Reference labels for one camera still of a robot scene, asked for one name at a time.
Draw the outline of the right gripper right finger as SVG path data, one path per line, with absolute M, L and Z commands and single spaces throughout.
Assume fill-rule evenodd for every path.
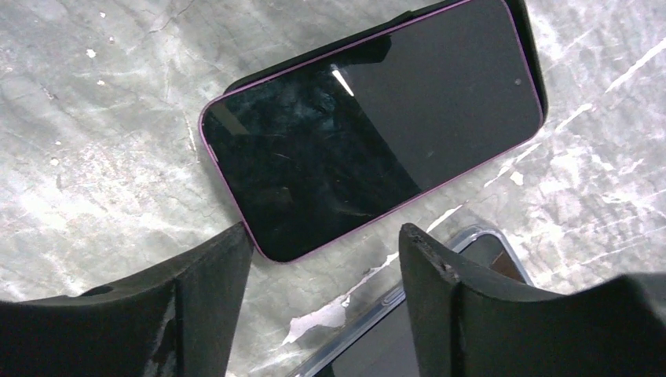
M 619 275 L 572 295 L 465 258 L 416 225 L 399 259 L 422 376 L 662 376 L 665 276 Z

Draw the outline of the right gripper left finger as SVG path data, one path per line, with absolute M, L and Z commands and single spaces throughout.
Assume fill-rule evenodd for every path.
M 254 245 L 241 224 L 76 297 L 1 304 L 4 376 L 223 376 Z

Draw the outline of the purple phone black screen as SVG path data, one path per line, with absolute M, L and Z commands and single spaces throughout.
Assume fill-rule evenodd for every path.
M 300 259 L 539 131 L 505 1 L 463 2 L 203 109 L 204 145 L 267 259 Z

